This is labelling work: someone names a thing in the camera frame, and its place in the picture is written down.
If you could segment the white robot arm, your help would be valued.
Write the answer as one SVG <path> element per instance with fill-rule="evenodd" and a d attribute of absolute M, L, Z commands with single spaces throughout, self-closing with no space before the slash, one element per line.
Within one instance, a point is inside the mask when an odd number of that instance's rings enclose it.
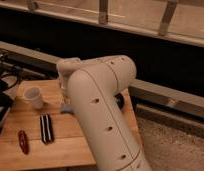
<path fill-rule="evenodd" d="M 61 59 L 56 67 L 99 171 L 152 171 L 115 99 L 136 77 L 132 59 Z"/>

